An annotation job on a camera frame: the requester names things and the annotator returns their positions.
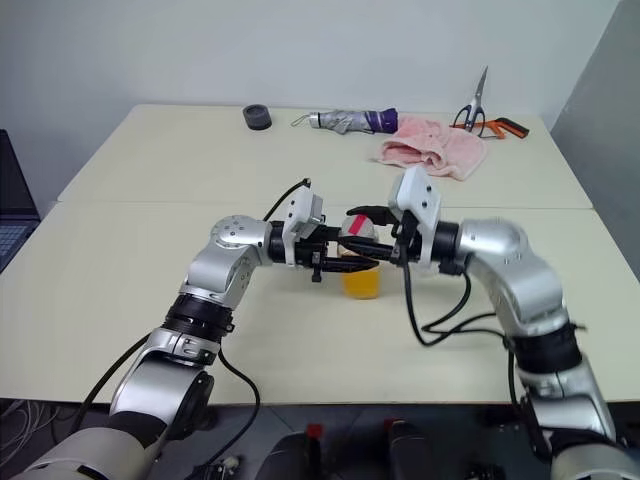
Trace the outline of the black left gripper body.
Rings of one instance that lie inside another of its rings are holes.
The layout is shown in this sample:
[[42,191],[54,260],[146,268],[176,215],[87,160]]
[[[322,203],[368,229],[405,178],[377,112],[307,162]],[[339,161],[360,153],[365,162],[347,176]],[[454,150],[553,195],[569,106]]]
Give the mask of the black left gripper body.
[[328,268],[329,243],[333,238],[334,228],[320,225],[294,244],[296,265],[311,269],[314,283],[322,281],[322,273]]

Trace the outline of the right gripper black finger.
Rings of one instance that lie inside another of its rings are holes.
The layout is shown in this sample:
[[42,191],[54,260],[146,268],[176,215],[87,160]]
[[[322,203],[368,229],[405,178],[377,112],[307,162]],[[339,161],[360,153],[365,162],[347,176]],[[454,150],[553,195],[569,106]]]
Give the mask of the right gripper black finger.
[[393,225],[396,217],[387,206],[364,205],[346,211],[347,216],[364,215],[374,225]]
[[367,238],[342,238],[340,245],[350,252],[373,260],[394,261],[396,259],[393,246]]

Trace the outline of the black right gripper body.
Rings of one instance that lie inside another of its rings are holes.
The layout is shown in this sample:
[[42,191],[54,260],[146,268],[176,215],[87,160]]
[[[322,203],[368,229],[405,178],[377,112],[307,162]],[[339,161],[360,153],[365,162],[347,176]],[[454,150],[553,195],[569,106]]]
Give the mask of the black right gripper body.
[[391,236],[395,243],[391,262],[398,267],[408,267],[421,259],[423,238],[418,230],[419,221],[409,210],[390,210],[393,219]]

